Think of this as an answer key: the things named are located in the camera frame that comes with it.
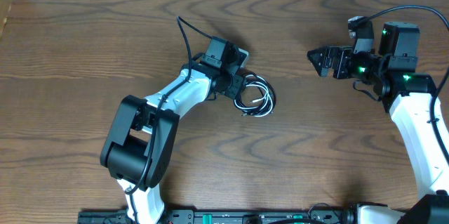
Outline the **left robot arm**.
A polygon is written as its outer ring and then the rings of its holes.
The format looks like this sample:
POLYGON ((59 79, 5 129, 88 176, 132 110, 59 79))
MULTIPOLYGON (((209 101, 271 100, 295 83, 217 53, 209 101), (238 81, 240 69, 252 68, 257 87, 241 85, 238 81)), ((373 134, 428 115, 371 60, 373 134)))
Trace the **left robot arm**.
POLYGON ((144 98, 126 96, 120 103, 100 154, 126 194, 128 223, 158 223, 165 205, 160 186, 173 151, 179 121, 212 93, 235 98, 243 88, 249 53, 212 37, 208 49, 184 64, 179 76, 144 98))

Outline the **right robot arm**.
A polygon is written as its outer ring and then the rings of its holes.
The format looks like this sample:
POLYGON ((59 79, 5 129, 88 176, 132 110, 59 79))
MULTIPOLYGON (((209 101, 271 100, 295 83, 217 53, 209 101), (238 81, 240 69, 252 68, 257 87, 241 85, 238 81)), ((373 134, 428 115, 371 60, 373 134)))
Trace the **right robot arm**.
POLYGON ((371 22, 351 29, 353 46, 324 46, 308 51, 318 75, 330 70, 336 79, 371 85, 373 100, 381 102, 406 146, 417 183, 418 201, 406 212, 383 204, 357 203, 343 211, 341 223, 447 223, 448 130, 436 85, 418 73, 420 31, 406 22, 386 22, 379 51, 372 49, 371 22))

